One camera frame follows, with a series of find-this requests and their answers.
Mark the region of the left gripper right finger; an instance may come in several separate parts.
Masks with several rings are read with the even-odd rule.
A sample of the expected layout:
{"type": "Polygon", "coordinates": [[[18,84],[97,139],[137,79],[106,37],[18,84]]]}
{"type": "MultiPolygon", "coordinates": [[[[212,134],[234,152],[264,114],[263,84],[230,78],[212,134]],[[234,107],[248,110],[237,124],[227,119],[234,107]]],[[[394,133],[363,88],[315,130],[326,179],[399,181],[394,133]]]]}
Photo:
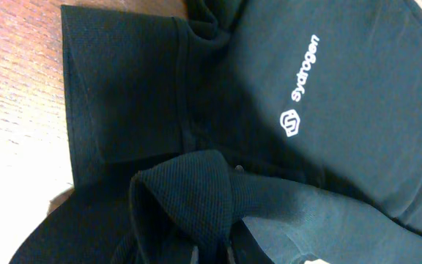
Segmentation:
{"type": "Polygon", "coordinates": [[[236,264],[236,260],[234,257],[234,251],[231,245],[226,245],[226,263],[227,264],[236,264]]]}

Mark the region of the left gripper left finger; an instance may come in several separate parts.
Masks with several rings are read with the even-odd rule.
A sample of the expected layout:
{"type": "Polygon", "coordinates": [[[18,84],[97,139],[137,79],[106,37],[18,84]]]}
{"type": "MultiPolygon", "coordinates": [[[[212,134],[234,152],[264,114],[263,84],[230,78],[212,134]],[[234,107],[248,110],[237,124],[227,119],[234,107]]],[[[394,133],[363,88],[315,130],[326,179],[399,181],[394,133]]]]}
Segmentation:
{"type": "Polygon", "coordinates": [[[193,247],[193,251],[190,258],[190,264],[199,264],[199,249],[197,246],[193,247]]]}

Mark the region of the black Sydrogen polo shirt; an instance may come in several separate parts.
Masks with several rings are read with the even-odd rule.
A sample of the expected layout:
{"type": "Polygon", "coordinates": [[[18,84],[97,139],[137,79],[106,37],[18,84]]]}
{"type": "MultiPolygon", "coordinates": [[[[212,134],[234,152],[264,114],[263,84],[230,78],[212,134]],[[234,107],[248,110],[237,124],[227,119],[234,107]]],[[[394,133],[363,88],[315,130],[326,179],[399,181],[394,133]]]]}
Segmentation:
{"type": "Polygon", "coordinates": [[[64,5],[74,191],[13,263],[422,263],[422,9],[64,5]]]}

